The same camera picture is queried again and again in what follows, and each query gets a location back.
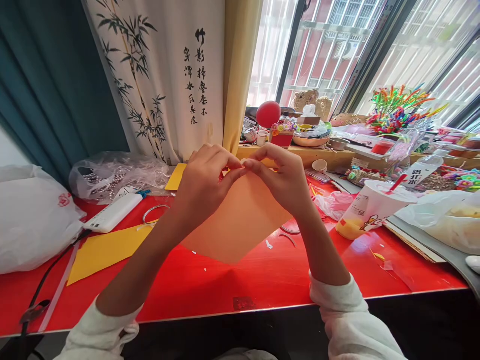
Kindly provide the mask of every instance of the white sleeve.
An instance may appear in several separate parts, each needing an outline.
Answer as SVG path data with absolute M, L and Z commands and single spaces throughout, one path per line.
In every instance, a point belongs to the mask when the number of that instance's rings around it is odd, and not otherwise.
M 65 347 L 55 360 L 122 359 L 124 345 L 139 334 L 140 326 L 135 319 L 140 310 L 141 307 L 121 317 L 106 316 L 98 310 L 95 299 L 68 334 Z
M 324 284 L 312 273 L 310 279 L 310 297 L 320 306 L 330 339 L 330 360 L 406 359 L 389 328 L 370 314 L 353 276 L 350 283 L 343 286 Z

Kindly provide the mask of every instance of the window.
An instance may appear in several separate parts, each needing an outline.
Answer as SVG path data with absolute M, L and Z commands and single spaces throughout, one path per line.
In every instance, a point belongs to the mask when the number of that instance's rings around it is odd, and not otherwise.
M 248 104 L 317 89 L 330 115 L 368 115 L 375 89 L 423 84 L 449 103 L 436 125 L 459 124 L 480 93 L 479 24 L 478 0 L 265 0 Z
M 477 30 L 477 7 L 476 0 L 418 0 L 355 112 L 367 115 L 374 109 L 370 99 L 378 88 L 405 84 L 412 90 L 424 84 L 424 90 L 431 89 L 436 76 Z M 478 49 L 477 41 L 433 91 L 437 100 L 429 107 L 450 103 L 436 119 L 438 126 L 448 123 L 477 94 Z

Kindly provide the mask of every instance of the red tabletop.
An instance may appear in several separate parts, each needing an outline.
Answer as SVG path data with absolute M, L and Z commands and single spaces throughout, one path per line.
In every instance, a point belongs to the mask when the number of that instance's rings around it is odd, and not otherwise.
M 330 184 L 320 187 L 326 193 L 336 191 Z M 148 196 L 115 231 L 142 224 L 143 214 L 148 209 L 158 204 L 171 204 L 174 200 L 173 197 Z M 104 207 L 86 204 L 81 200 L 76 202 L 88 213 L 89 218 Z M 325 220 L 325 224 L 365 298 L 468 287 L 449 264 L 428 262 L 383 227 L 350 241 L 337 233 L 336 223 L 330 218 Z M 289 228 L 295 226 L 294 220 L 288 225 Z M 280 234 L 285 232 L 279 229 L 266 239 L 273 246 L 272 249 L 263 241 L 236 265 L 227 265 L 194 254 L 182 245 L 177 246 L 162 266 L 137 320 L 156 322 L 312 304 L 309 297 L 309 266 L 302 237 L 290 235 L 295 240 L 294 247 L 289 239 Z M 383 262 L 372 252 L 391 261 L 394 271 L 385 271 L 381 267 Z M 52 271 L 39 301 L 52 299 L 69 259 L 70 255 L 67 255 Z M 21 331 L 19 320 L 51 261 L 33 271 L 0 275 L 0 337 L 13 336 Z M 46 331 L 73 328 L 127 261 L 65 287 Z M 30 324 L 29 332 L 37 332 L 41 322 L 42 317 Z

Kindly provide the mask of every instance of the red balloon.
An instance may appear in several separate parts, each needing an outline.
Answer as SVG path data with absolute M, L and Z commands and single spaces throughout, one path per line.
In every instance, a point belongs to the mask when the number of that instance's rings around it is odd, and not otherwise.
M 280 105 L 275 101 L 264 102 L 256 112 L 256 121 L 264 128 L 271 128 L 282 115 Z

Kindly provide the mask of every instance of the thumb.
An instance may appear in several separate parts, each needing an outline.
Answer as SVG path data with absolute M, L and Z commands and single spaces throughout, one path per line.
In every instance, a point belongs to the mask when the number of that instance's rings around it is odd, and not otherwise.
M 272 188 L 277 174 L 271 171 L 262 162 L 254 159 L 247 159 L 243 163 L 243 166 L 262 179 L 265 185 Z
M 247 172 L 248 170 L 244 167 L 229 171 L 220 183 L 220 187 L 225 191 L 225 194 L 227 194 L 232 185 Z

